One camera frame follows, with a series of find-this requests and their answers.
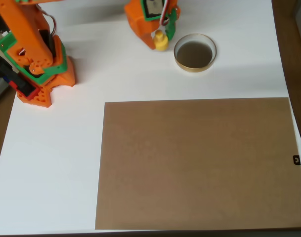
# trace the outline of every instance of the white surface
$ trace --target white surface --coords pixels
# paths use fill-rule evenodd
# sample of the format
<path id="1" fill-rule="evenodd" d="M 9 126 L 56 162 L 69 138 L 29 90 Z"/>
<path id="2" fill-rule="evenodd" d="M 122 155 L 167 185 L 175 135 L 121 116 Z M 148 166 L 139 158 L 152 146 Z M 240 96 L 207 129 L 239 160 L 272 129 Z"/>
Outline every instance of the white surface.
<path id="1" fill-rule="evenodd" d="M 57 2 L 56 11 L 62 14 L 66 2 Z M 179 6 L 177 32 L 164 53 L 149 50 L 124 15 L 59 28 L 79 83 L 54 89 L 49 109 L 15 99 L 0 158 L 0 234 L 94 229 L 104 102 L 288 97 L 271 0 Z M 175 43 L 190 33 L 217 45 L 214 65 L 195 75 L 173 58 Z"/>

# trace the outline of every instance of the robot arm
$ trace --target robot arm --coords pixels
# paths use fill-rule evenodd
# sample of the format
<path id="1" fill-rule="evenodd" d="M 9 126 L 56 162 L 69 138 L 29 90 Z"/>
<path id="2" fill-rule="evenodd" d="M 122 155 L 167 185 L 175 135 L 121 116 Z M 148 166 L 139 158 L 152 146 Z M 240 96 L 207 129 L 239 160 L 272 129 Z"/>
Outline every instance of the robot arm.
<path id="1" fill-rule="evenodd" d="M 76 83 L 65 47 L 55 30 L 50 32 L 46 13 L 38 6 L 51 1 L 58 0 L 0 0 L 0 15 L 11 30 L 0 40 L 0 50 L 20 72 L 17 77 L 4 68 L 0 76 L 17 90 L 20 100 L 45 107 L 51 105 L 52 88 Z"/>

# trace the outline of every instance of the red wire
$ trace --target red wire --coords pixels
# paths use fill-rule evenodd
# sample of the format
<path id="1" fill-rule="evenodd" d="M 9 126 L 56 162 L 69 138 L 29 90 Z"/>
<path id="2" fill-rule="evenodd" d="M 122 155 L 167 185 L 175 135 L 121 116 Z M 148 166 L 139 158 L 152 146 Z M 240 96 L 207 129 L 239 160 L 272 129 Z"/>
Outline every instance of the red wire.
<path id="1" fill-rule="evenodd" d="M 167 1 L 167 6 L 166 8 L 163 10 L 163 18 L 162 18 L 162 21 L 160 22 L 161 25 L 163 26 L 166 26 L 168 24 L 168 21 L 165 22 L 165 17 L 166 17 L 166 14 L 167 14 L 167 11 L 168 11 L 168 8 L 169 8 L 169 4 L 170 4 L 170 0 L 166 0 Z"/>

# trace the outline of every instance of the small black sticker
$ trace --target small black sticker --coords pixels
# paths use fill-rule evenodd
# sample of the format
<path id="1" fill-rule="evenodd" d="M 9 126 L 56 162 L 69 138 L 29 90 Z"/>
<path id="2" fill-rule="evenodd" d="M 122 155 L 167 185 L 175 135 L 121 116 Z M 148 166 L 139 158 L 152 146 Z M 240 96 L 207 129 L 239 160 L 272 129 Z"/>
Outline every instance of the small black sticker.
<path id="1" fill-rule="evenodd" d="M 299 155 L 293 156 L 293 162 L 295 165 L 301 165 L 300 156 Z"/>

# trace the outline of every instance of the yellow object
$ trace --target yellow object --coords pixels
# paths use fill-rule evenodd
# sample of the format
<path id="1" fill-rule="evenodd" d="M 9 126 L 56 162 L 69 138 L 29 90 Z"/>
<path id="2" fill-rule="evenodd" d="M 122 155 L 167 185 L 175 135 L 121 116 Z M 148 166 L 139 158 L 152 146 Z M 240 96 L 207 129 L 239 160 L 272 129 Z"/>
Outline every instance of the yellow object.
<path id="1" fill-rule="evenodd" d="M 168 37 L 161 30 L 156 31 L 154 43 L 158 51 L 166 51 L 169 46 Z"/>

